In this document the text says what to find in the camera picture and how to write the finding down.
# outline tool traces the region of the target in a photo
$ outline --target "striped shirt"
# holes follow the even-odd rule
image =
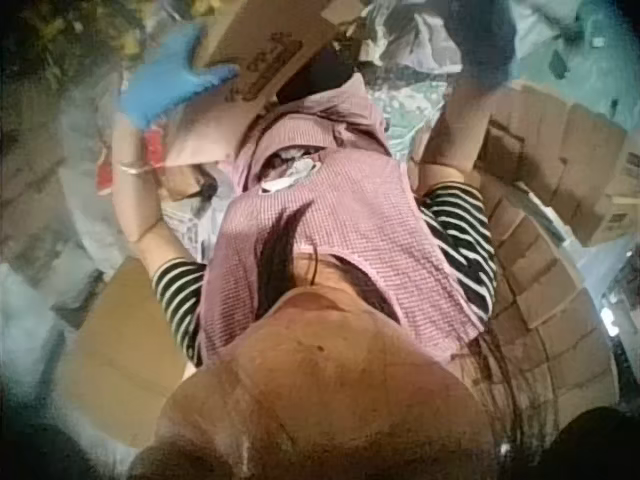
[[[416,202],[470,308],[486,321],[495,296],[496,266],[480,193],[449,182],[437,185]],[[205,270],[205,264],[177,258],[160,267],[152,279],[176,342],[197,367],[202,365],[197,345],[198,306]]]

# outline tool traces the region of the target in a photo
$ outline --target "woman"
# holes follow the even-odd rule
[[[502,469],[505,439],[445,366],[485,328],[495,288],[482,198],[465,178],[508,74],[513,27],[506,10],[485,13],[474,28],[506,41],[480,51],[469,25],[452,28],[471,47],[461,46],[465,73],[415,192],[361,77],[324,52],[282,89],[283,106],[236,160],[241,194],[208,265],[163,222],[141,131],[235,68],[193,73],[191,26],[133,76],[114,132],[114,204],[199,367],[168,400],[133,477],[494,478]]]

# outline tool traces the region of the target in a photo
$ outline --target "hand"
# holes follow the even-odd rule
[[[181,27],[155,52],[154,60],[134,73],[120,98],[120,111],[136,128],[146,130],[163,113],[237,75],[235,65],[197,73],[191,69],[191,54],[201,31],[199,24]]]
[[[509,0],[437,3],[444,26],[460,49],[463,73],[487,89],[508,81],[516,36]]]

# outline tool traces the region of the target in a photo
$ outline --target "floor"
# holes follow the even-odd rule
[[[521,62],[520,76],[594,110],[613,113],[612,118],[625,128],[640,128],[637,45],[605,0],[585,0],[581,15],[586,26],[584,46],[567,49],[558,41],[547,42]],[[604,38],[604,46],[593,48],[594,38]],[[548,68],[554,50],[569,67],[564,80],[555,78]],[[91,294],[100,288],[100,270],[113,271],[126,253],[121,239],[109,227],[113,218],[108,198],[96,197],[89,205],[82,200],[92,196],[93,165],[99,154],[95,137],[105,130],[99,120],[83,119],[92,111],[108,116],[108,108],[100,105],[108,95],[100,92],[112,91],[112,82],[113,78],[97,70],[78,81],[78,89],[71,89],[66,96],[53,91],[40,77],[3,85],[0,339],[5,380],[14,387],[10,393],[18,405],[47,399],[49,370],[45,367],[52,368],[57,349],[73,341],[74,328],[81,325]],[[433,95],[433,101],[424,103],[421,113],[435,115],[445,84],[425,82],[423,87],[425,95]],[[615,112],[613,100],[617,100]],[[392,124],[392,128],[396,126],[399,133],[390,133],[397,137],[398,152],[402,152],[409,148],[412,127]],[[87,143],[83,138],[94,141]],[[75,205],[73,209],[68,207],[70,203]],[[83,242],[81,233],[86,229],[100,232],[103,243]],[[575,256],[594,294],[604,291],[631,242],[623,239],[596,250],[575,246]],[[106,253],[96,260],[96,251]],[[61,284],[68,284],[72,291],[54,288]],[[34,418],[49,418],[47,402],[36,413]],[[81,420],[69,420],[67,413],[56,415],[65,419],[60,422],[84,445],[94,445],[95,452],[107,452],[102,455],[106,471],[117,470],[130,458],[128,449],[100,437]]]

